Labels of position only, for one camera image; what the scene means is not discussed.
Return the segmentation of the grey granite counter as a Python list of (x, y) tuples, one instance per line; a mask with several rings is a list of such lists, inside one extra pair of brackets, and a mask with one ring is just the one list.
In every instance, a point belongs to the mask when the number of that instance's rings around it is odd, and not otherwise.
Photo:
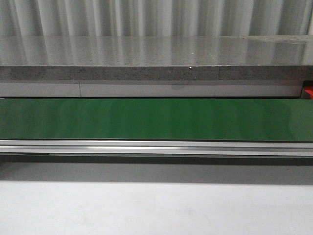
[(300, 97), (312, 36), (2, 36), (1, 97)]

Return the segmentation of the green conveyor belt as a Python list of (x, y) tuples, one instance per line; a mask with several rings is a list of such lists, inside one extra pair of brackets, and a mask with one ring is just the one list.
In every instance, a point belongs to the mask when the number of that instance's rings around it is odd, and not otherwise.
[(3, 98), (2, 139), (313, 140), (313, 102), (263, 98)]

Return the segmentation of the aluminium conveyor rail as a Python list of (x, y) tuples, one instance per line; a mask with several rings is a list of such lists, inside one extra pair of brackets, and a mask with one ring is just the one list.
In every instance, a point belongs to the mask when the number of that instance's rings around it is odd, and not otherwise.
[(1, 153), (146, 154), (191, 156), (313, 156), (311, 142), (1, 140)]

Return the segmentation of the white pleated curtain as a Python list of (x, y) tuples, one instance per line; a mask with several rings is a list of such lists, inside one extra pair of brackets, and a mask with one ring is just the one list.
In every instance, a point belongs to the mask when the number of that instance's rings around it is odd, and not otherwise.
[(2, 36), (311, 35), (310, 0), (3, 0)]

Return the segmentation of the red plastic tray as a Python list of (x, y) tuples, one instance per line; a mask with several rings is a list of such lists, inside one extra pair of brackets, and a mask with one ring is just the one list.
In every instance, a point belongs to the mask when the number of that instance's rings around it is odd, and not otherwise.
[(307, 99), (313, 99), (313, 86), (305, 86), (303, 88), (303, 96)]

